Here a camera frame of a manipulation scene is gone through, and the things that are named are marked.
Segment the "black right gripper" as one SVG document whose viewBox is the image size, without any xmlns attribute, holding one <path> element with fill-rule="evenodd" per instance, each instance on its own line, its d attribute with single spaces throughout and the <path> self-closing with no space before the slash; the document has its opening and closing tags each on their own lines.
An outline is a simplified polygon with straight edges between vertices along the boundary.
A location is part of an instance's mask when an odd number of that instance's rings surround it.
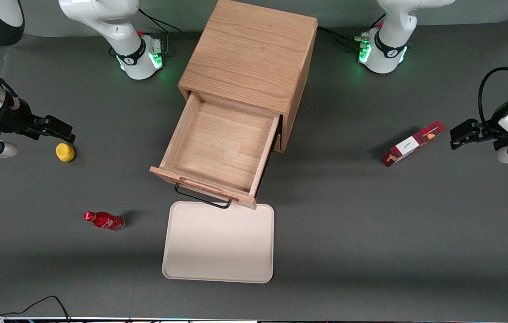
<svg viewBox="0 0 508 323">
<path fill-rule="evenodd" d="M 72 126 L 54 116 L 36 117 L 26 101 L 19 102 L 18 109 L 7 108 L 1 116 L 0 133 L 51 136 L 69 144 L 75 143 L 76 136 L 73 134 Z"/>
</svg>

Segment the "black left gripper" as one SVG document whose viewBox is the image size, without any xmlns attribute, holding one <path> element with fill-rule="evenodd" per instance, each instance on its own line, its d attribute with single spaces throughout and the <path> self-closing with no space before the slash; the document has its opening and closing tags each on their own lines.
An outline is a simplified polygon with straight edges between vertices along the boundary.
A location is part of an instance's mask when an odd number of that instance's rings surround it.
<svg viewBox="0 0 508 323">
<path fill-rule="evenodd" d="M 477 119 L 467 119 L 450 130 L 450 146 L 452 150 L 462 145 L 472 143 L 478 139 L 482 141 L 492 140 L 495 151 L 508 147 L 508 132 L 498 125 L 493 119 L 481 124 Z"/>
</svg>

